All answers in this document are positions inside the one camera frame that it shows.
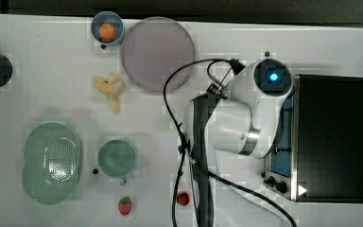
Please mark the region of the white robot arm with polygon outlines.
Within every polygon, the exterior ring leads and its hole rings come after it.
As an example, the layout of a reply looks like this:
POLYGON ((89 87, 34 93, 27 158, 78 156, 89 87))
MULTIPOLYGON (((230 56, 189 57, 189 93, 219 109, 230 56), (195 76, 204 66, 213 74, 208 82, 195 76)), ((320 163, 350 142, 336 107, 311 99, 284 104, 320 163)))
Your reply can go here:
POLYGON ((281 110, 293 89, 292 75, 280 61, 238 63, 226 85, 212 85, 193 98, 183 118, 184 153, 190 159, 190 181, 198 227, 233 227, 242 218, 227 203, 247 193, 268 204, 291 227, 293 217, 275 201, 222 177, 219 151, 254 159, 274 146, 281 110))

